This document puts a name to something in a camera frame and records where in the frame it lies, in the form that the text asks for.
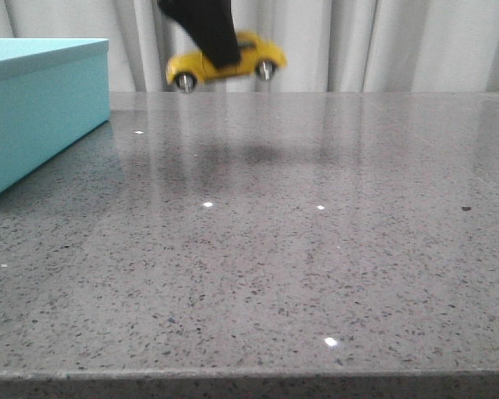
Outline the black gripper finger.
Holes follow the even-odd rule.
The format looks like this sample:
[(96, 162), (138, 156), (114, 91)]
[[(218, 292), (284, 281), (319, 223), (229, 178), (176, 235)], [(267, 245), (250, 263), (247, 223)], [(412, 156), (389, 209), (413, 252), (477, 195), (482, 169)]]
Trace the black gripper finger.
[(160, 0), (157, 4), (182, 26), (214, 67), (231, 67), (240, 62), (231, 1)]

